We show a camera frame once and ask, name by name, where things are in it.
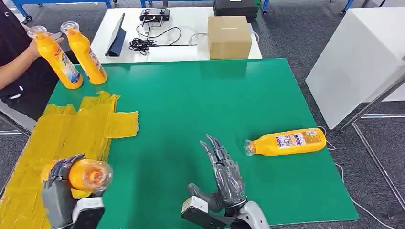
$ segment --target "green table mat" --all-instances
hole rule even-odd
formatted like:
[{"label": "green table mat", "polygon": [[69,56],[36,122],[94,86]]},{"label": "green table mat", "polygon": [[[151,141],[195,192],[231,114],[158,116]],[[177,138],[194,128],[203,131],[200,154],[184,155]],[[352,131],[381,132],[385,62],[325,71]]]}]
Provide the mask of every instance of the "green table mat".
[{"label": "green table mat", "polygon": [[77,109],[83,96],[104,90],[121,96],[117,112],[139,111],[138,135],[112,140],[114,178],[98,228],[198,228],[180,213],[189,183],[206,192],[216,188],[199,144],[206,133],[238,162],[249,200],[271,225],[359,218],[327,149],[276,157],[244,153],[245,139],[317,126],[285,59],[104,68],[105,84],[85,79],[81,88],[68,90],[58,83],[50,99]]}]

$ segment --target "clear bottle cap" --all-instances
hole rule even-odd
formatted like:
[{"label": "clear bottle cap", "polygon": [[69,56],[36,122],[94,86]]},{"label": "clear bottle cap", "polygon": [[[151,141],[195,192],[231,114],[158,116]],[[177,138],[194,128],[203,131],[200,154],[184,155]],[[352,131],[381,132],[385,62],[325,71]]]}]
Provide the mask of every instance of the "clear bottle cap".
[{"label": "clear bottle cap", "polygon": [[83,173],[83,184],[93,192],[105,190],[112,181],[113,170],[103,161],[96,161],[86,166]]},{"label": "clear bottle cap", "polygon": [[74,21],[67,21],[61,25],[61,31],[66,35],[75,35],[79,32],[79,24]]},{"label": "clear bottle cap", "polygon": [[252,156],[256,153],[255,144],[250,140],[245,141],[245,153],[248,156]]},{"label": "clear bottle cap", "polygon": [[32,26],[30,29],[28,29],[27,34],[29,37],[31,37],[32,39],[42,39],[45,36],[48,35],[48,31],[46,30],[45,27],[41,26],[41,25],[37,25],[37,26]]}]

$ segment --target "gray carpet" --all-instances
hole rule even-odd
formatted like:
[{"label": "gray carpet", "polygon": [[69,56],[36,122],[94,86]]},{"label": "gray carpet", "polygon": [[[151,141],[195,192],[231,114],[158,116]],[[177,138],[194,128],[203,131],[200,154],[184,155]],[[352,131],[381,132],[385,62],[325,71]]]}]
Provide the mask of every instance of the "gray carpet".
[{"label": "gray carpet", "polygon": [[[138,1],[118,0],[119,7],[139,7]],[[331,35],[340,23],[339,14],[346,0],[271,0],[268,15],[259,16],[253,23],[254,30],[260,36],[259,47],[263,58],[287,58],[308,105],[319,125],[326,126],[319,109],[312,98],[305,78],[316,62]],[[362,1],[356,1],[353,7],[360,7]],[[170,7],[211,6],[211,2],[170,2]],[[26,5],[24,8],[33,17],[32,25],[43,25],[49,31],[58,31],[65,21],[76,21],[81,31],[90,40],[94,38],[97,28],[106,12],[105,4]],[[384,103],[375,108],[374,113],[404,113],[403,102]],[[401,130],[405,123],[396,120],[362,120],[358,123],[361,130],[370,140],[386,166],[389,175],[405,195],[405,156]],[[387,220],[384,213],[399,210],[400,206],[391,193],[388,185],[380,175],[367,151],[357,137],[354,129],[346,132],[329,131],[327,138],[337,150],[331,151],[336,163],[345,170],[345,183],[350,195],[387,224],[396,227],[400,222]],[[21,152],[24,137],[0,139],[0,187],[4,178],[11,171],[15,160]],[[275,228],[292,229],[380,229],[372,217],[357,208],[361,220],[348,222],[311,223]]]}]

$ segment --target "bottle label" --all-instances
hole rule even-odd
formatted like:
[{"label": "bottle label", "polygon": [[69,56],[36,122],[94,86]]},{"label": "bottle label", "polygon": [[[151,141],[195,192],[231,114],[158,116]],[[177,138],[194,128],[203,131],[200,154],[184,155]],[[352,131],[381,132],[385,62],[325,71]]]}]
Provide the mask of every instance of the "bottle label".
[{"label": "bottle label", "polygon": [[66,54],[62,50],[58,50],[57,54],[62,53],[61,56],[61,63],[62,63],[62,71],[66,75],[67,79],[71,83],[76,83],[79,81],[80,74],[79,71],[73,66],[72,62],[69,60],[69,58],[66,56]]},{"label": "bottle label", "polygon": [[316,133],[316,131],[306,131],[291,135],[276,136],[276,140],[278,143],[278,147],[282,149],[292,146],[303,146],[306,144],[320,142],[321,138]]},{"label": "bottle label", "polygon": [[99,69],[103,78],[106,78],[106,75],[107,75],[106,71],[104,70],[103,66],[100,64],[100,61],[98,61],[98,58],[96,57],[96,55],[94,54],[94,52],[91,49],[89,51],[89,55],[90,55],[91,60],[94,62],[96,67]]},{"label": "bottle label", "polygon": [[89,51],[89,55],[90,55],[90,58],[93,61],[93,63],[96,65],[96,67],[100,68],[100,66],[101,66],[100,61],[98,61],[96,55],[94,54],[94,52],[91,49]]}]

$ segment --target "orange bottle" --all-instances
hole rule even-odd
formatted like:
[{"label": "orange bottle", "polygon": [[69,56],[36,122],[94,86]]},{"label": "orange bottle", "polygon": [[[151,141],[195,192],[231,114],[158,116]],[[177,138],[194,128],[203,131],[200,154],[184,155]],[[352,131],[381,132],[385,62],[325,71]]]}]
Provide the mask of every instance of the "orange bottle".
[{"label": "orange bottle", "polygon": [[299,154],[321,150],[325,145],[326,138],[322,130],[308,128],[268,134],[255,141],[246,140],[245,153],[248,156]]},{"label": "orange bottle", "polygon": [[68,89],[79,88],[83,83],[82,76],[59,44],[48,35],[46,28],[33,26],[27,33],[35,40],[39,54],[48,61],[63,85]]},{"label": "orange bottle", "polygon": [[[41,173],[41,180],[48,180],[49,171],[56,161],[47,164]],[[67,181],[71,188],[81,191],[102,191],[112,181],[112,168],[103,161],[81,159],[76,161],[70,168]]]},{"label": "orange bottle", "polygon": [[69,41],[69,46],[75,54],[83,70],[92,84],[103,84],[107,80],[107,74],[90,48],[90,41],[79,31],[79,24],[67,21],[61,25]]}]

